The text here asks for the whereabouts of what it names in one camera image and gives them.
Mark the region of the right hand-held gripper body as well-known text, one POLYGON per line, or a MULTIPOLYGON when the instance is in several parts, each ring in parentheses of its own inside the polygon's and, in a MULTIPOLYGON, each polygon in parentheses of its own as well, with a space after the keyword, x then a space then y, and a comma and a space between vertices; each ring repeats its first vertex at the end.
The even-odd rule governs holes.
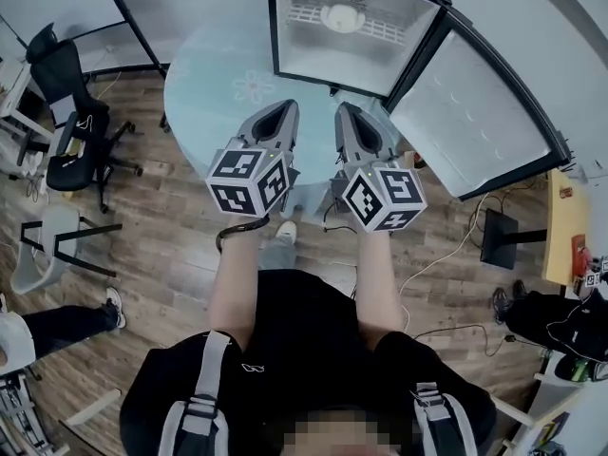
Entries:
POLYGON ((428 206, 416 170, 404 156, 338 154, 342 169, 331 179, 332 208, 352 214, 367 233, 405 229, 428 206))

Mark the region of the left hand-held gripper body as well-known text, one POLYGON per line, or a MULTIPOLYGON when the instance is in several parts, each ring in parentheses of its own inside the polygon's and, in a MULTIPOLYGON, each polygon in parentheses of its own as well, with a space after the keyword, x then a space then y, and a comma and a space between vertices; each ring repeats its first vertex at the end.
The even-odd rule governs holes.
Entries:
POLYGON ((220 212, 262 218, 293 188, 299 176, 293 162, 291 151, 234 137, 217 151, 205 182, 220 212))

